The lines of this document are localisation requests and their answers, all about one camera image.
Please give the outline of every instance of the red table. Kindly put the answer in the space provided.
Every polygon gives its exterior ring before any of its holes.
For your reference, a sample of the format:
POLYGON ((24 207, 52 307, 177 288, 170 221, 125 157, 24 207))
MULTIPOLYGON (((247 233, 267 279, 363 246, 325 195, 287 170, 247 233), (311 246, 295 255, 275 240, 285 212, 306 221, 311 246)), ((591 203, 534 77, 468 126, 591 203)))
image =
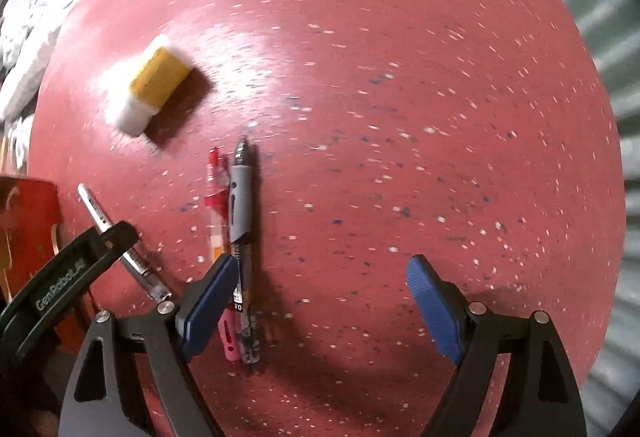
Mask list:
MULTIPOLYGON (((561 1, 84 0, 42 83, 30 173, 59 184, 70 235, 90 225, 82 181, 165 277, 198 279, 207 151, 241 134, 260 152, 266 370, 230 377, 217 341, 193 364, 229 435, 418 435, 452 365, 404 284, 415 253, 498 312, 548 311, 584 380, 620 266, 623 181, 561 1), (126 138, 104 124, 108 90, 161 32, 198 71, 149 138, 126 138)), ((119 315, 151 307, 120 265, 93 292, 119 315)))

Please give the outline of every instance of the pen barrel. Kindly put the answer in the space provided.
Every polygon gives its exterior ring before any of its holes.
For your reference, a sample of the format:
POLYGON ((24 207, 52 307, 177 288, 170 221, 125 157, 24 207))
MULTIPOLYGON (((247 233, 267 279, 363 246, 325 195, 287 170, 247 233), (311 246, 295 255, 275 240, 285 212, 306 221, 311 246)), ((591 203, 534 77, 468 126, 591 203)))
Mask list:
POLYGON ((237 242, 251 232, 251 166, 231 166, 229 194, 229 238, 237 242))

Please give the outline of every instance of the pen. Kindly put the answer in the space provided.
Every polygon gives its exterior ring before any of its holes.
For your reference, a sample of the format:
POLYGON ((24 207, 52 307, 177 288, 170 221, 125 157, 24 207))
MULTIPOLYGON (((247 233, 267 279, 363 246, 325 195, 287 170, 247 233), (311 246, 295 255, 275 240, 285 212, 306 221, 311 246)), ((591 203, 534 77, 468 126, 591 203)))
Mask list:
MULTIPOLYGON (((207 194, 204 203, 209 209, 209 250, 213 263, 222 253, 229 252, 229 172, 226 159, 220 154, 218 147, 209 151, 207 194)), ((218 321, 218 332, 226 359, 232 363, 240 361, 242 355, 236 335, 236 315, 233 307, 227 307, 223 311, 218 321)))
MULTIPOLYGON (((98 202, 89 191, 89 188, 82 184, 82 182, 78 184, 78 195, 80 195, 80 200, 82 200, 82 203, 89 211, 91 218, 101 233, 104 233, 107 229, 113 226, 109 217, 104 213, 104 211, 102 211, 98 202)), ((142 286, 149 298, 157 302, 163 302, 171 298, 171 291, 164 283, 162 283, 158 276, 153 274, 142 258, 140 258, 140 255, 138 255, 133 249, 129 249, 124 255, 122 255, 121 260, 124 267, 142 286)))
POLYGON ((234 304, 238 314, 238 335, 242 360, 251 365, 260 359, 260 342, 257 325, 251 308, 251 218, 252 218, 252 168, 249 141, 242 137, 231 166, 231 190, 229 195, 229 238, 231 254, 240 263, 240 279, 234 291, 234 304))

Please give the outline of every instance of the black pen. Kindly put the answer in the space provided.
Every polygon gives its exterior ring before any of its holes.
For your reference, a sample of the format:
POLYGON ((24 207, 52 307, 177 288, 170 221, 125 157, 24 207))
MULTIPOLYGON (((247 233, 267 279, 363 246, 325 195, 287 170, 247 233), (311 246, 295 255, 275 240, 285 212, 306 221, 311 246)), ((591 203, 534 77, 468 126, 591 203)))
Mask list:
POLYGON ((234 291, 234 305, 238 316, 242 361, 251 365, 260 359, 260 342, 251 307, 252 167, 246 137, 242 137, 236 147, 230 177, 229 239, 231 253, 240 263, 240 279, 234 291))

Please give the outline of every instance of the blue gripper pad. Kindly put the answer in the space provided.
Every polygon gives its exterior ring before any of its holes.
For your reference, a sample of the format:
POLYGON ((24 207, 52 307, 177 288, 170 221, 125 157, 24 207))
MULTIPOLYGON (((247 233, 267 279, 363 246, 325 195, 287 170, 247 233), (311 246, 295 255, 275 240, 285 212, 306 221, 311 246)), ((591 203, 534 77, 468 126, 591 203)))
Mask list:
POLYGON ((429 327, 438 351, 459 365, 465 355, 466 312, 423 255, 415 255, 406 266, 406 283, 429 327))
POLYGON ((175 315, 175 328, 182 340, 180 352, 185 362, 206 348, 238 285, 239 274, 238 260, 222 254, 207 274, 191 285, 175 315))

